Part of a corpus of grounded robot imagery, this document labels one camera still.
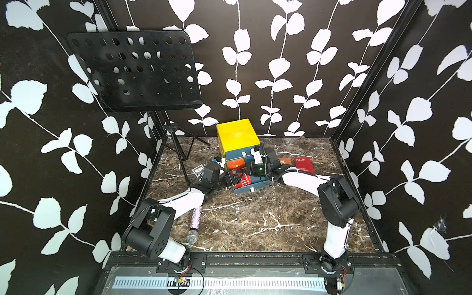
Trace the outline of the black base rail with mounts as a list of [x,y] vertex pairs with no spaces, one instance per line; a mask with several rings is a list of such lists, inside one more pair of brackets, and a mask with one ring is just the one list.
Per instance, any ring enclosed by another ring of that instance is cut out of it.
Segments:
[[[322,269],[321,254],[314,252],[202,252],[190,253],[192,267],[202,274],[209,276],[211,269],[224,268],[235,270],[253,269],[301,269],[303,274],[320,277],[348,278],[368,277],[368,269],[373,270],[372,276],[386,275],[388,278],[406,278],[406,273],[400,261],[394,254],[389,253],[348,253],[342,261],[342,266],[332,274]],[[104,270],[99,276],[97,288],[103,287],[111,277],[112,268],[125,267],[130,272],[132,268],[149,268],[151,274],[175,274],[180,269],[164,259],[150,260],[136,252],[114,252],[111,254]]]

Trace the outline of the teal drawer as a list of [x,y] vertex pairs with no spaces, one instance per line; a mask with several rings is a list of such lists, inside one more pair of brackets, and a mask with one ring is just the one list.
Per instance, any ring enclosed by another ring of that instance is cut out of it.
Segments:
[[265,177],[262,162],[257,163],[254,158],[241,158],[226,163],[228,171],[236,174],[239,181],[233,185],[235,195],[255,190],[271,185],[270,180]]
[[260,145],[244,147],[242,149],[236,149],[233,151],[227,151],[224,154],[226,161],[234,161],[244,157],[253,157],[256,152],[261,150]]

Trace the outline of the black perforated music stand tray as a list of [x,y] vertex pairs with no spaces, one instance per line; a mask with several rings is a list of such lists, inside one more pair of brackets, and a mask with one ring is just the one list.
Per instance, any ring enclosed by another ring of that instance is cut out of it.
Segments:
[[185,31],[70,33],[67,42],[109,112],[203,105],[192,43]]

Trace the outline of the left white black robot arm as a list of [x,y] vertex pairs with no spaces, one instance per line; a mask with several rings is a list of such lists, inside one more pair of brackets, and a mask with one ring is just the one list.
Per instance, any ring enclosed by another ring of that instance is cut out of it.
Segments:
[[174,221],[205,205],[221,189],[240,183],[242,175],[238,170],[229,172],[220,164],[210,162],[184,192],[168,199],[143,200],[124,232],[124,243],[149,259],[164,259],[188,267],[189,249],[171,238]]

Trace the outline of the orange postcard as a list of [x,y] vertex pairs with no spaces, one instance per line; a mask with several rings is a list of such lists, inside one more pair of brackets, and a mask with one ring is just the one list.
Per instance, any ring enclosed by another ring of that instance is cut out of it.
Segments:
[[226,166],[229,170],[239,169],[239,168],[243,167],[244,165],[245,165],[244,158],[240,158],[240,159],[236,159],[236,160],[226,162]]
[[292,160],[290,158],[279,158],[279,161],[282,165],[293,166]]

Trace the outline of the yellow drawer cabinet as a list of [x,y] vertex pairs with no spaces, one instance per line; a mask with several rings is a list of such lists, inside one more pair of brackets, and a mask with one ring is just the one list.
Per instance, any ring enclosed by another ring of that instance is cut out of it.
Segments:
[[249,119],[236,120],[216,126],[221,156],[227,151],[260,145]]

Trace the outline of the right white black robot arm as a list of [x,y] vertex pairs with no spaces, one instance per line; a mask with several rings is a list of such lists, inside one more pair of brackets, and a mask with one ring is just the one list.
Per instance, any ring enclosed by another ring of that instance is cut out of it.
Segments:
[[251,154],[256,163],[249,164],[249,175],[302,189],[319,198],[323,216],[328,221],[322,260],[339,264],[347,252],[349,232],[359,211],[355,193],[346,178],[342,175],[316,175],[282,164],[271,147],[259,145],[251,150]]

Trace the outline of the red dream postcard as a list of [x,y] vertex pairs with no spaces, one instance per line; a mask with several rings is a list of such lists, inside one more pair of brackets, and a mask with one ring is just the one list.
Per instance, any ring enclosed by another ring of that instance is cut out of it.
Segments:
[[294,158],[294,165],[298,170],[302,172],[306,172],[312,175],[315,174],[311,159],[308,157]]

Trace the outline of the glitter purple microphone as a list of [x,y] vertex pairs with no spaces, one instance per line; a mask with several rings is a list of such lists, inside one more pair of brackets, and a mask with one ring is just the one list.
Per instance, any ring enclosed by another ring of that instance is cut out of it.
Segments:
[[201,216],[202,208],[200,206],[195,208],[192,213],[189,232],[186,237],[186,241],[189,245],[194,245],[198,241]]

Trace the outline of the black tripod stand legs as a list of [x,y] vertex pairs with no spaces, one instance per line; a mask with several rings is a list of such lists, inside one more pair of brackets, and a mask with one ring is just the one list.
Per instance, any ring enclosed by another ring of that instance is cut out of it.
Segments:
[[[191,182],[190,182],[190,179],[189,179],[188,174],[186,172],[186,167],[184,165],[184,161],[188,160],[195,140],[200,141],[201,143],[203,143],[206,146],[211,146],[211,144],[209,142],[203,140],[202,138],[194,135],[193,133],[182,129],[177,123],[171,122],[166,111],[152,111],[151,112],[151,118],[157,120],[158,125],[163,130],[164,137],[167,138],[167,134],[169,133],[169,135],[172,139],[173,147],[168,147],[168,148],[170,150],[174,151],[177,154],[179,164],[180,164],[180,167],[181,167],[182,172],[183,172],[183,176],[186,180],[186,184],[188,186],[190,186]],[[178,139],[177,132],[183,132],[185,136],[190,136],[192,138],[191,145],[189,146],[189,149],[188,149],[187,152],[184,151],[184,149],[183,149],[183,147],[182,147],[182,145],[181,145],[181,143]]]

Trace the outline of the teal top drawer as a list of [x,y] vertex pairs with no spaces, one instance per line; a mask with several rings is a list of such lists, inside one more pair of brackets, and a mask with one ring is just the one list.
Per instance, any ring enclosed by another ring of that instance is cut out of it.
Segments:
[[260,145],[244,147],[242,149],[236,149],[233,151],[227,151],[224,154],[226,161],[234,161],[244,157],[253,157],[256,152],[261,150]]

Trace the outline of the small clear card box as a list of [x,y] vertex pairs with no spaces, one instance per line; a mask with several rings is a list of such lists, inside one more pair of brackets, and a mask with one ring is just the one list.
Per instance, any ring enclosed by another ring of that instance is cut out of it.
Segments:
[[199,165],[192,169],[193,174],[198,178],[204,171],[204,166]]

